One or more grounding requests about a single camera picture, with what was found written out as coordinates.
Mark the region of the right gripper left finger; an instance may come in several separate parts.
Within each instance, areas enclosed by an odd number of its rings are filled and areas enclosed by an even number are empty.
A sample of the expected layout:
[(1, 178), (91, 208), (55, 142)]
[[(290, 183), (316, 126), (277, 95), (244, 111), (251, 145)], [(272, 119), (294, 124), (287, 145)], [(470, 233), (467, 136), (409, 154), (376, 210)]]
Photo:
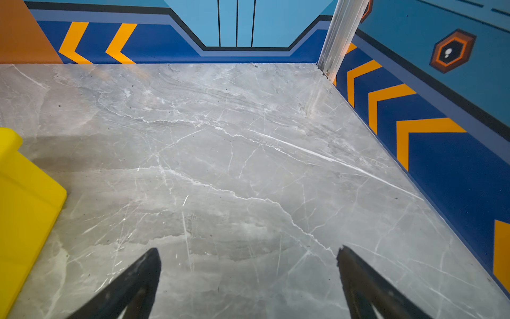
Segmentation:
[(70, 318), (149, 318), (155, 302), (162, 262), (149, 249)]

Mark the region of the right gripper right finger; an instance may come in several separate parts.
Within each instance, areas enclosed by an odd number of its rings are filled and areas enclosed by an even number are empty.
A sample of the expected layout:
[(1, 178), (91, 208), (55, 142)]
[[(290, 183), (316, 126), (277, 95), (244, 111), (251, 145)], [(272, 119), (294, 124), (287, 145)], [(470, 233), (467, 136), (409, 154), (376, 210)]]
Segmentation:
[(349, 247), (339, 249), (337, 267), (352, 318), (430, 318)]

